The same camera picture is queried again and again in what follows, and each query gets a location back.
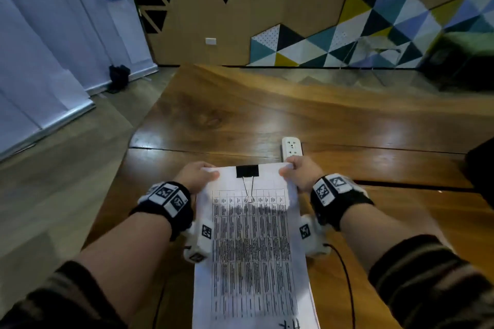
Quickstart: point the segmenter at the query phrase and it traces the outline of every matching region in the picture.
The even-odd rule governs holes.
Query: geometric wall art
[[[416,68],[450,31],[494,32],[494,0],[345,0],[337,25],[309,37],[283,24],[253,36],[248,66]]]

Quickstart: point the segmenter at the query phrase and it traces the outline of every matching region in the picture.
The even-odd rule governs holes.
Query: left hand
[[[204,161],[189,163],[173,179],[184,185],[191,194],[200,192],[208,182],[215,181],[219,177],[219,171],[208,172],[202,168],[216,168],[214,165]]]

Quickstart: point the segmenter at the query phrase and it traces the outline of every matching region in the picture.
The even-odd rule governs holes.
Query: right hand
[[[292,163],[293,168],[283,167],[279,170],[280,176],[292,181],[300,190],[310,193],[316,181],[324,176],[324,172],[308,156],[291,156],[287,163]]]

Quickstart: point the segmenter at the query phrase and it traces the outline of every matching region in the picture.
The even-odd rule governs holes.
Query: socket
[[[283,158],[283,161],[293,155],[303,155],[300,139],[294,136],[283,137],[281,140],[281,157]]]

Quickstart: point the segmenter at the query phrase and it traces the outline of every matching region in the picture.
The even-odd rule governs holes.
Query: hand
[[[291,156],[286,162],[292,163],[293,169],[281,168],[280,176],[292,181],[304,192],[310,193],[316,181],[324,176],[323,170],[308,156]]]
[[[189,163],[178,172],[174,181],[184,185],[191,194],[200,192],[208,182],[214,181],[219,177],[219,171],[208,172],[202,168],[216,168],[214,165],[204,161]]]

